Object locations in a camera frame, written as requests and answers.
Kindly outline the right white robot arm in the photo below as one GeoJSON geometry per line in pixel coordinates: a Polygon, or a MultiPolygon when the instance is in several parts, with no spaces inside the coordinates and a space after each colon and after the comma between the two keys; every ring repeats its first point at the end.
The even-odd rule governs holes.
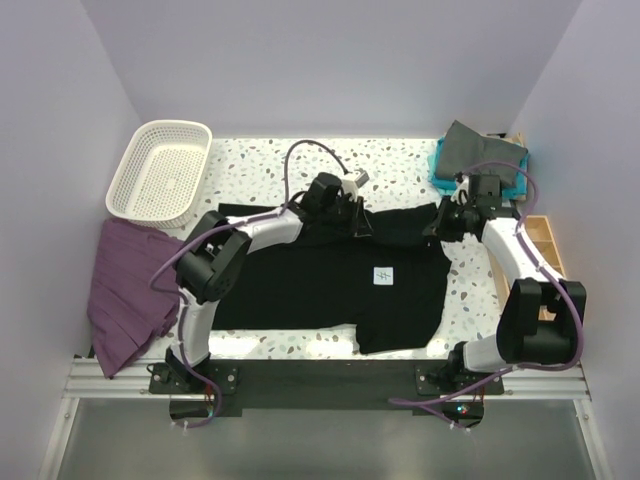
{"type": "Polygon", "coordinates": [[[495,334],[458,343],[432,384],[469,392],[481,378],[493,380],[516,368],[564,371],[584,351],[587,292],[547,262],[526,232],[525,215],[504,205],[499,176],[460,172],[456,189],[443,197],[427,239],[460,242],[471,234],[498,261],[509,293],[495,334]]]}

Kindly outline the black t shirt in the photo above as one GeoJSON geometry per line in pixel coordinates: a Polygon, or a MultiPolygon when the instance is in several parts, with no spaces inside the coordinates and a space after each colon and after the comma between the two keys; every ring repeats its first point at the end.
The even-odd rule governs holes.
{"type": "Polygon", "coordinates": [[[362,354],[426,346],[441,325],[451,262],[424,235],[433,203],[367,212],[372,233],[318,220],[291,244],[246,258],[216,310],[222,330],[316,330],[352,325],[362,354]]]}

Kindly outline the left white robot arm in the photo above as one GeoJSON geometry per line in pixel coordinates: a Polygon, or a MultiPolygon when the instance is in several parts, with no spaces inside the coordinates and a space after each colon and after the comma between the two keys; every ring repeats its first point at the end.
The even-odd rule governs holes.
{"type": "Polygon", "coordinates": [[[177,386],[196,392],[213,382],[207,364],[214,315],[221,299],[237,283],[248,255],[293,243],[325,214],[345,218],[352,236],[371,233],[359,195],[368,181],[362,169],[342,177],[322,172],[306,191],[265,213],[232,218],[217,211],[205,215],[168,261],[176,272],[180,304],[177,340],[168,347],[165,362],[177,386]]]}

